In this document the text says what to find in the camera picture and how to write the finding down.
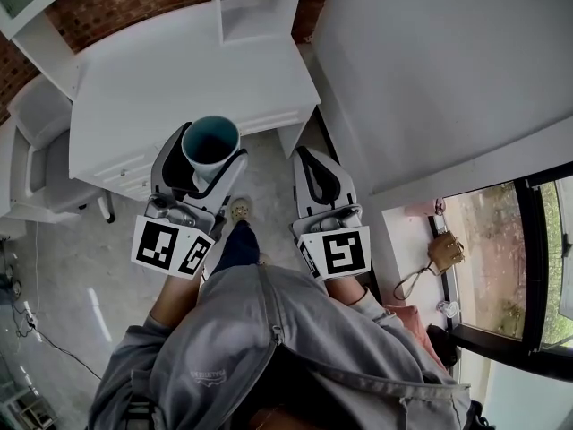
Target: power cable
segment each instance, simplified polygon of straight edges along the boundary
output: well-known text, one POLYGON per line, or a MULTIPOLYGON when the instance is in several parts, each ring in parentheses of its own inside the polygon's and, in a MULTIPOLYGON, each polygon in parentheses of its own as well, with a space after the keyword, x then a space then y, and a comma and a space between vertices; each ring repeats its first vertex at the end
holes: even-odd
POLYGON ((58 347, 58 346, 57 346, 56 344, 54 344, 54 343, 50 340, 50 338, 49 338, 48 336, 46 336, 42 331, 36 330, 36 332, 37 332, 42 338, 44 338, 50 346, 52 346, 53 348, 55 348, 55 349, 59 350, 60 352, 66 354, 66 355, 68 355, 68 356, 70 356, 71 358, 73 358, 75 361, 77 361, 80 365, 82 365, 83 367, 85 367, 90 373, 92 373, 95 377, 97 377, 97 378, 101 381, 101 377, 99 377, 97 374, 95 374, 95 373, 93 372, 93 370, 92 370, 89 366, 87 366, 85 363, 83 363, 83 362, 82 362, 77 356, 75 356, 72 352, 70 352, 69 350, 66 350, 65 348, 60 348, 60 347, 58 347))
POLYGON ((37 334, 39 334, 42 338, 44 338, 47 343, 52 347, 55 348, 56 350, 59 350, 60 352, 66 354, 67 356, 70 356, 71 358, 73 358, 75 361, 77 361, 80 365, 82 365, 83 367, 85 367, 90 373, 92 373, 95 377, 97 377, 100 381, 101 381, 101 377, 99 377, 97 374, 94 373, 94 371, 87 366, 85 363, 83 363, 77 356, 75 356, 72 352, 70 352, 69 350, 66 350, 65 348, 60 348, 59 346, 57 346, 54 342, 52 342, 52 340, 46 336, 43 332, 41 332, 40 330, 38 330, 36 328, 36 325, 34 325, 34 321, 31 319, 31 317, 28 315, 27 311, 20 311, 16 305, 14 303, 12 303, 10 305, 12 307, 12 317, 14 320, 14 324, 16 325, 16 336, 18 338, 27 338, 28 335, 32 332, 32 331, 36 331, 37 334), (25 320, 28 323, 29 326, 29 330, 27 330, 26 332, 22 332, 21 331, 21 323, 20 325, 18 324, 18 322, 16 321, 16 313, 23 315, 23 317, 21 318, 21 323, 23 323, 23 321, 25 320))

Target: white desk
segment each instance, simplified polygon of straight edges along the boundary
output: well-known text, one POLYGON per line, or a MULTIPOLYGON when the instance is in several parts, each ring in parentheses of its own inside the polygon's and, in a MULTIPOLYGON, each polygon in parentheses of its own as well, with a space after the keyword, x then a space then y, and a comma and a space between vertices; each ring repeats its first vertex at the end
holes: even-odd
POLYGON ((221 45, 212 3, 121 30, 80 54, 70 176, 144 200, 158 150, 202 116, 277 128, 287 156, 320 99, 290 36, 221 45))

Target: red brick wall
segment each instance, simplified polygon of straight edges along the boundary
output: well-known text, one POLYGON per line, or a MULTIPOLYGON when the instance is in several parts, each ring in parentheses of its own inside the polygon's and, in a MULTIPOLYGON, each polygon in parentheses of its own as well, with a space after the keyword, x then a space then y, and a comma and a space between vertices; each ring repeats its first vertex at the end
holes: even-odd
POLYGON ((0 33, 0 124, 8 119, 10 100, 38 73, 20 49, 0 33))
MULTIPOLYGON (((192 4, 209 0, 57 0, 47 15, 74 52, 125 27, 192 4)), ((300 0, 293 37, 310 41, 325 0, 300 0)), ((6 104, 38 74, 18 48, 0 35, 0 124, 8 117, 6 104)))
POLYGON ((299 0, 293 25, 296 43, 309 43, 326 0, 299 0))
POLYGON ((125 27, 209 0, 56 0, 47 15, 74 52, 125 27))

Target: brown handbag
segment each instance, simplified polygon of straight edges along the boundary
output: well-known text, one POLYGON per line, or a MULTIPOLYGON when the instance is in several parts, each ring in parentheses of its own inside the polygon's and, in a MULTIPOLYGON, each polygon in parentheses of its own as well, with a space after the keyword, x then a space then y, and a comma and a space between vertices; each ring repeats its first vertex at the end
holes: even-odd
POLYGON ((416 282, 424 272, 429 271, 434 276, 439 276, 451 268, 454 264, 463 262, 465 259, 464 246, 458 241, 457 237, 454 237, 451 231, 446 231, 445 233, 441 233, 428 244, 428 256, 430 257, 430 262, 427 266, 423 267, 417 272, 410 274, 405 279, 402 279, 394 287, 394 298, 400 301, 404 301, 410 297, 416 282), (432 264, 435 264, 436 268, 438 268, 437 272, 432 269, 432 264), (404 297, 398 297, 396 295, 396 290, 398 290, 402 285, 404 285, 414 276, 414 282, 412 282, 410 288, 404 292, 404 297))

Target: window frame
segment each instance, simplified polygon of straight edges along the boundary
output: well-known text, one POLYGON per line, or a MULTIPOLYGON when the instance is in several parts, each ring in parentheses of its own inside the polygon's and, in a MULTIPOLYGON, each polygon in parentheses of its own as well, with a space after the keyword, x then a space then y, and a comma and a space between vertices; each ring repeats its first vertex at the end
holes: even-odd
MULTIPOLYGON (((461 348, 530 373, 573 382, 573 349, 562 346, 551 351, 542 349, 549 264, 547 227, 539 186, 567 176, 573 176, 573 162, 506 182, 512 182, 516 190, 526 249, 526 319, 522 339, 464 325, 460 315, 449 320, 448 330, 461 348)), ((434 236, 446 230, 442 217, 430 217, 430 226, 434 236)), ((454 268, 444 272, 441 281, 445 299, 458 301, 454 268)))

